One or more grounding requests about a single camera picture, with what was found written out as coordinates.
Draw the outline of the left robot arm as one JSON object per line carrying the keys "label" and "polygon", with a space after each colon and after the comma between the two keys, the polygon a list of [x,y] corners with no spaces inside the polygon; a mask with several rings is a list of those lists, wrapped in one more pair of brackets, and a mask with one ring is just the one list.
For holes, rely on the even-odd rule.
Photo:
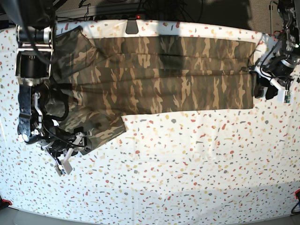
{"label": "left robot arm", "polygon": [[247,71],[252,82],[250,98],[276,97],[281,103],[290,103],[291,87],[300,81],[292,75],[300,64],[300,2],[279,0],[276,5],[282,29],[273,32],[275,44],[256,61],[253,57],[256,48],[248,58]]}

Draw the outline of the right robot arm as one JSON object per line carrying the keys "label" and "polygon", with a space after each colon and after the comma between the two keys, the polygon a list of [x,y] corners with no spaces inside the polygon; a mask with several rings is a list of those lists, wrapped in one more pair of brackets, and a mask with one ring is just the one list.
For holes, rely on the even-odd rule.
{"label": "right robot arm", "polygon": [[67,118],[69,106],[53,79],[57,27],[53,2],[3,0],[0,5],[16,25],[19,137],[26,144],[40,144],[54,159],[59,175],[70,174],[69,158],[91,151],[91,142],[82,128],[70,133],[58,125]]}

